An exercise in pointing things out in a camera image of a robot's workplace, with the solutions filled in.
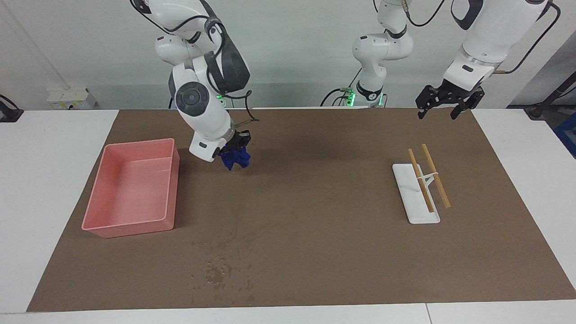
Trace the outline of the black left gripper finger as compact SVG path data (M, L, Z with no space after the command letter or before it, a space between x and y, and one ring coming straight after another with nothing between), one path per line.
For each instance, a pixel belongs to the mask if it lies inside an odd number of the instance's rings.
M436 107L436 94L434 92L420 92L415 102L419 110L418 117L422 120L430 109Z
M458 116L461 113L467 111L467 109L476 108L476 106L479 104L479 102L482 100L483 97L484 94L471 94L471 96L469 96L469 98L467 99L459 98L457 100L456 106L450 113L450 117L452 118L452 120L457 119Z

